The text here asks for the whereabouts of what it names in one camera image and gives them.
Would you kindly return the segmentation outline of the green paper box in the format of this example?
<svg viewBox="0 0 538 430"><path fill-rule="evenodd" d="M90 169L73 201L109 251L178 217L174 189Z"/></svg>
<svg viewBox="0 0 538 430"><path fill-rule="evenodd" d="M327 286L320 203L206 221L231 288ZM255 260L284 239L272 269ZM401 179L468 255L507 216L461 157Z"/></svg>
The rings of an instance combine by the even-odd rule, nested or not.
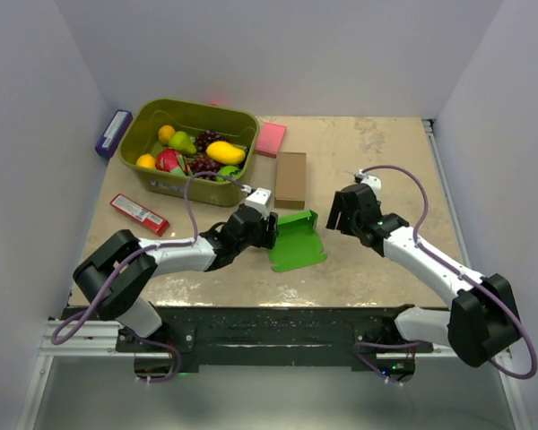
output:
<svg viewBox="0 0 538 430"><path fill-rule="evenodd" d="M317 220L317 213L311 210L279 218L275 245L267 251L273 271L293 271L326 260Z"/></svg>

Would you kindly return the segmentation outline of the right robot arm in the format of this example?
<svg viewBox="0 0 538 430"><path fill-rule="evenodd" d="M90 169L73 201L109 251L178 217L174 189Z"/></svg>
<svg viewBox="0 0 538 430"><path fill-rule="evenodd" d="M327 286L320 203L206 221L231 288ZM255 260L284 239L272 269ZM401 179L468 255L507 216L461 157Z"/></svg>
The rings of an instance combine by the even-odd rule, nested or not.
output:
<svg viewBox="0 0 538 430"><path fill-rule="evenodd" d="M447 307L403 310L381 331L387 349L400 352L413 341L439 344L478 367L521 339L510 283L498 274L485 277L467 268L416 235L399 215L383 213L370 186L352 184L336 192L326 226L357 237L405 268Z"/></svg>

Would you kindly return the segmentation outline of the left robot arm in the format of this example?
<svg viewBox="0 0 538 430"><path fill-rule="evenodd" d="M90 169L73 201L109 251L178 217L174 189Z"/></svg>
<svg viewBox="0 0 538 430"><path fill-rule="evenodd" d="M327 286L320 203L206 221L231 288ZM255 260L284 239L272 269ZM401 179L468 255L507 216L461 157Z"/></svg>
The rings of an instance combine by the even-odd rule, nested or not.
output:
<svg viewBox="0 0 538 430"><path fill-rule="evenodd" d="M278 215L242 204L227 221L185 240L146 240L122 229L85 259L73 279L102 321L117 321L133 330L148 351L162 349L168 330L157 310L141 298L149 280L182 271L217 271L250 246L271 249L277 238Z"/></svg>

